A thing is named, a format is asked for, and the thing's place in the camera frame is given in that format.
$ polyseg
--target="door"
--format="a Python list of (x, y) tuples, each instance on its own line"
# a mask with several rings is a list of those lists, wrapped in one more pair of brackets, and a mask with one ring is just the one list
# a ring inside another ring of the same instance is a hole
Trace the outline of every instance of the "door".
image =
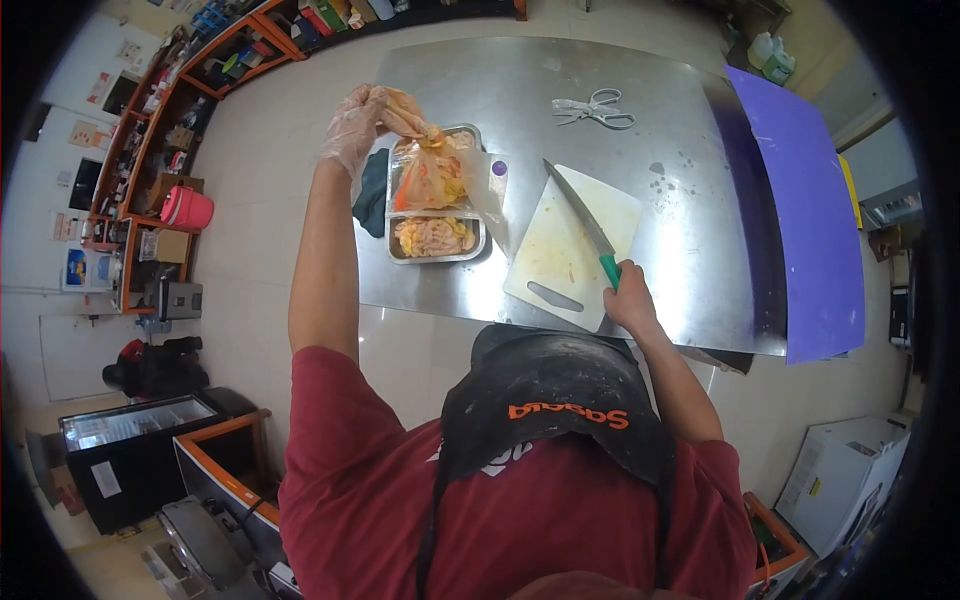
[(112, 392), (101, 372), (128, 342), (141, 338), (132, 315), (42, 315), (40, 352), (53, 400)]

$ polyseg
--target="cutting board handle hole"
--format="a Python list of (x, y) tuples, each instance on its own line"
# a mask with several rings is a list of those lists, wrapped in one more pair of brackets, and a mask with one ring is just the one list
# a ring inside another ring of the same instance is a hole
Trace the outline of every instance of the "cutting board handle hole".
[(527, 281), (527, 289), (537, 296), (540, 296), (543, 301), (551, 306), (578, 313), (584, 312), (584, 306), (580, 302), (570, 299), (559, 292), (554, 292), (550, 288), (540, 285), (535, 281)]

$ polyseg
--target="white refrigerator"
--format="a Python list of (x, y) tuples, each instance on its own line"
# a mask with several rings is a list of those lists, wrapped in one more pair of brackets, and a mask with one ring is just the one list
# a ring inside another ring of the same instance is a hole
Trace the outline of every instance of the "white refrigerator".
[(883, 506), (909, 438), (900, 425), (875, 417), (808, 428), (774, 508), (826, 558)]

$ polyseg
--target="purple cutting board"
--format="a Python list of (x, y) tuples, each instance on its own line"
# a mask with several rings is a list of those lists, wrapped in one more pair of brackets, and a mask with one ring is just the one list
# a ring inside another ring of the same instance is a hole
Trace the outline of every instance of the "purple cutting board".
[(863, 346), (863, 264), (847, 182), (820, 111), (727, 68), (763, 155), (786, 267), (786, 364)]

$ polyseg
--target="person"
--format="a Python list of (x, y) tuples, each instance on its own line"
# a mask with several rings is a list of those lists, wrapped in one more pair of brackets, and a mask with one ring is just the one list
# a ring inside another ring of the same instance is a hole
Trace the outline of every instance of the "person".
[(310, 188), (289, 305), (280, 536), (305, 598), (740, 599), (756, 568), (736, 451), (626, 260), (626, 345), (491, 325), (442, 415), (404, 430), (358, 366), (350, 187), (387, 102), (337, 108)]
[(199, 337), (167, 340), (162, 346), (133, 340), (120, 350), (116, 363), (104, 367), (104, 383), (126, 397), (142, 399), (195, 392), (210, 383), (199, 365)]

